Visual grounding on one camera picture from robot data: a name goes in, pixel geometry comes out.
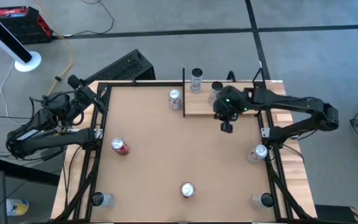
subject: soda can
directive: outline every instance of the soda can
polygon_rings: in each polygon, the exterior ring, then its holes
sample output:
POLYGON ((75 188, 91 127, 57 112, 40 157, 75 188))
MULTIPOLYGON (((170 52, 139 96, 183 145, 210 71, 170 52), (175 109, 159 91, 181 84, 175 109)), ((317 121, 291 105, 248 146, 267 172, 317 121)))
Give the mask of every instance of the soda can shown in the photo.
POLYGON ((173 110, 178 110, 180 108, 180 92, 179 90, 169 91, 169 107, 173 110))
POLYGON ((267 156, 267 148, 264 145, 257 145, 248 153, 248 161, 251 163, 256 163, 265 159, 267 156))
POLYGON ((211 91, 209 91, 208 103, 213 105, 218 97, 218 93, 222 90, 223 84, 221 82, 213 82, 211 85, 211 91))
POLYGON ((194 195, 195 192, 196 192, 196 189, 194 188, 194 185, 192 183, 185 182, 180 187, 180 193, 185 198, 190 198, 191 196, 194 195))
POLYGON ((122 138, 115 138, 112 140, 111 147, 121 156, 125 156, 131 151, 122 138))
POLYGON ((19 216, 24 215, 29 209, 29 202, 27 200, 6 199, 6 215, 19 216))
POLYGON ((252 208, 270 208, 274 204, 274 199, 271 194, 263 193, 258 195, 253 195, 250 198, 250 203, 252 208))
POLYGON ((95 207, 112 207, 115 202, 112 195, 96 192, 91 197, 91 203, 95 207))
POLYGON ((199 93, 201 91, 201 83, 203 82, 203 71, 199 68, 191 71, 190 89, 192 93, 199 93))

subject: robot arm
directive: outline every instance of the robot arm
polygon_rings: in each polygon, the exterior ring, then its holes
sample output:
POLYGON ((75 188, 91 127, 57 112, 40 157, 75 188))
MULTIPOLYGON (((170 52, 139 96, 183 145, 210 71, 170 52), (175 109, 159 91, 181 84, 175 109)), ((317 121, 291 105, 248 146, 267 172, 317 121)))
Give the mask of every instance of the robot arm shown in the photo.
POLYGON ((74 75, 68 83, 74 91, 52 93, 43 96, 42 109, 36 112, 31 120, 7 135, 6 147, 15 157, 23 158, 40 149, 79 144, 84 149, 91 149, 96 144, 94 130, 85 128, 77 132, 57 132, 55 128, 60 121, 64 127, 78 125, 83 120, 83 112, 94 104, 100 111, 107 111, 103 102, 96 100, 96 94, 74 75), (67 93, 74 93, 70 101, 67 93), (81 115, 81 121, 74 124, 73 120, 81 115))
POLYGON ((262 137, 271 146, 282 147, 291 136, 301 135, 308 131, 333 131, 338 128, 337 109, 322 100, 313 97, 297 98, 277 95, 271 90, 245 88, 239 91, 233 86, 224 87, 214 102, 214 119, 222 121, 221 131, 231 133, 230 121, 237 120, 239 114, 247 110, 282 109, 310 114, 310 118, 288 125, 284 128, 275 126, 264 128, 262 137))

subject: gray concrete floor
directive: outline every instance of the gray concrete floor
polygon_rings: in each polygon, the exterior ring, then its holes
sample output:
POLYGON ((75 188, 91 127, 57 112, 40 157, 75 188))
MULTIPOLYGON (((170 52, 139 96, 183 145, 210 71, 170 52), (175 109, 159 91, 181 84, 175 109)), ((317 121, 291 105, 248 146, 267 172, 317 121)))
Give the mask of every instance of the gray concrete floor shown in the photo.
MULTIPOLYGON (((101 32, 109 27, 110 18, 99 4, 87 5, 79 0, 41 0, 41 3, 62 34, 87 29, 101 32)), ((250 28, 243 0, 104 0, 103 3, 115 18, 110 32, 250 28)), ((38 8, 33 0, 0 0, 0 7, 18 5, 38 8)), ((252 0, 252 6, 258 27, 358 24, 358 0, 252 0)), ((284 80, 288 94, 315 96, 339 110, 338 130, 317 132, 300 142, 314 202, 351 205, 358 209, 358 137, 348 122, 358 112, 358 29, 269 32, 261 33, 260 38, 270 76, 284 80)), ((224 78, 229 70, 233 70, 238 79, 251 79, 259 67, 251 33, 73 39, 69 42, 75 51, 70 73, 80 78, 92 75, 133 49, 139 49, 154 65, 157 79, 179 79, 182 67, 187 70, 200 67, 207 79, 224 78)), ((54 76, 60 74, 70 59, 66 43, 61 40, 27 48, 38 51, 43 62, 33 72, 12 71, 5 87, 11 116, 29 117, 28 97, 47 94, 54 76)), ((0 84, 11 62, 0 49, 0 84)), ((55 90, 69 89, 67 83, 62 82, 55 90)), ((0 116, 5 115, 0 96, 0 116)), ((304 118, 302 114, 294 116, 296 120, 304 118)), ((5 150, 6 134, 15 128, 17 126, 6 118, 0 118, 0 151, 5 150)), ((61 168, 62 157, 32 166, 53 172, 61 168)), ((19 184, 9 179, 7 191, 19 184)), ((28 199, 32 202, 30 210, 26 216, 9 221, 47 220, 55 191, 55 187, 25 184, 12 198, 28 199)))

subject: red soda can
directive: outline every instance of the red soda can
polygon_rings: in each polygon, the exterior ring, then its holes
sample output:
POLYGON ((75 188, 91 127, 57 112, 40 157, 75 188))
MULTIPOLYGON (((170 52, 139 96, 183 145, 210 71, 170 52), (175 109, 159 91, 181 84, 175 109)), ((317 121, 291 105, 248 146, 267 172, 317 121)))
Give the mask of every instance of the red soda can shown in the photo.
POLYGON ((122 138, 115 138, 111 142, 111 147, 114 149, 120 156, 125 156, 131 150, 129 149, 128 145, 122 138))

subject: diet coke can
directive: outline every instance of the diet coke can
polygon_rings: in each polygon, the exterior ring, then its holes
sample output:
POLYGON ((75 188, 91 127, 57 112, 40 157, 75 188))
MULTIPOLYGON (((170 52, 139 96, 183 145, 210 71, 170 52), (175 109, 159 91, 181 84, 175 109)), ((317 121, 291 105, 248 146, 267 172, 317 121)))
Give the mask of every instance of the diet coke can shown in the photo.
POLYGON ((256 163, 265 159, 267 156, 267 148, 264 145, 257 145, 248 153, 248 161, 251 163, 256 163))
POLYGON ((274 199, 269 193, 253 195, 249 199, 249 202, 251 203, 252 208, 255 209, 270 208, 274 205, 274 199))
POLYGON ((221 82, 213 82, 211 85, 211 91, 209 92, 208 103, 213 105, 218 93, 222 90, 223 84, 221 82))
POLYGON ((180 92, 179 90, 169 91, 169 107, 173 110, 178 110, 180 108, 180 92))
POLYGON ((203 71, 195 68, 191 71, 190 90, 192 93, 199 93, 201 91, 201 83, 203 82, 203 71))
POLYGON ((194 195, 195 192, 196 192, 196 189, 194 188, 194 185, 192 183, 186 182, 186 183, 182 184, 180 187, 180 193, 185 198, 190 198, 191 196, 194 195))
POLYGON ((91 203, 95 207, 112 207, 116 199, 113 195, 96 192, 91 197, 91 203))
POLYGON ((131 151, 122 138, 115 138, 112 140, 111 147, 121 156, 125 156, 131 151))

